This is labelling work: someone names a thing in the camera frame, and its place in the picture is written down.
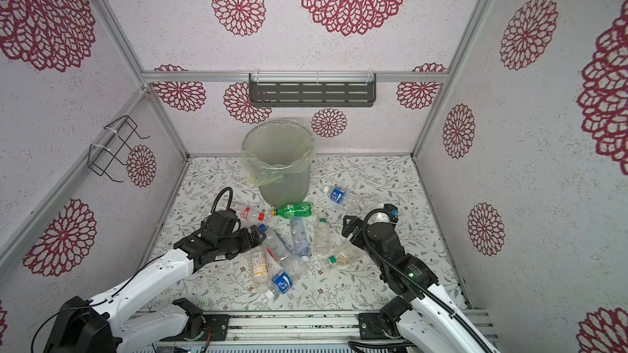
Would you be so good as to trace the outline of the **bottle with yellow label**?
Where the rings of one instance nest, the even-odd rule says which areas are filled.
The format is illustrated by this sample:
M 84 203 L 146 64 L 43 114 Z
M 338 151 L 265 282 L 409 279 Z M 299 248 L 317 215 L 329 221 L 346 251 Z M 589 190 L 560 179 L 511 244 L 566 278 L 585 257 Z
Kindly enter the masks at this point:
M 264 294 L 268 289 L 268 260 L 266 257 L 267 250 L 262 246 L 258 246 L 250 252 L 251 275 L 255 289 Z

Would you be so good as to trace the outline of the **clear bottle green cap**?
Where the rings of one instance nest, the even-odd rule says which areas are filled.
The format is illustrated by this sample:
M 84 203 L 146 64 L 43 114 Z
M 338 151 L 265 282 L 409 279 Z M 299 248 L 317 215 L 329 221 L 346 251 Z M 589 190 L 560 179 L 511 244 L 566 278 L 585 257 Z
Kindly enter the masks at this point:
M 320 260 L 320 265 L 323 269 L 330 269 L 337 266 L 349 266 L 353 261 L 358 260 L 365 254 L 366 253 L 363 249 L 347 241 L 332 250 L 330 254 L 325 255 Z

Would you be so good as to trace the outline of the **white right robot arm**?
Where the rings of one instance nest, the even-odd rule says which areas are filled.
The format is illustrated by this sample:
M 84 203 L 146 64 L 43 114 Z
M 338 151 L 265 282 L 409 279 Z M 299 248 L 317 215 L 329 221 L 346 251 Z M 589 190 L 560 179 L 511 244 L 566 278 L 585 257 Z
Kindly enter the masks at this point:
M 379 268 L 380 278 L 396 297 L 380 309 L 379 321 L 390 336 L 423 352 L 497 352 L 454 304 L 429 267 L 401 244 L 394 212 L 375 209 L 365 218 L 343 218 L 343 237 L 362 249 Z

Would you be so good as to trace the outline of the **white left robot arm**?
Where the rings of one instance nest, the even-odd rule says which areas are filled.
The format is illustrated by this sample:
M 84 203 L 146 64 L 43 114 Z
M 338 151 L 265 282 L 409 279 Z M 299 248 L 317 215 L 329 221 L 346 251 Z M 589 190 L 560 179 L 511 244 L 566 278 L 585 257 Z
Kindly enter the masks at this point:
M 45 352 L 133 352 L 163 338 L 198 338 L 204 312 L 186 298 L 150 315 L 136 313 L 176 282 L 216 261 L 232 260 L 266 239 L 259 227 L 242 227 L 231 210 L 212 212 L 201 228 L 135 275 L 88 300 L 68 300 L 50 317 Z

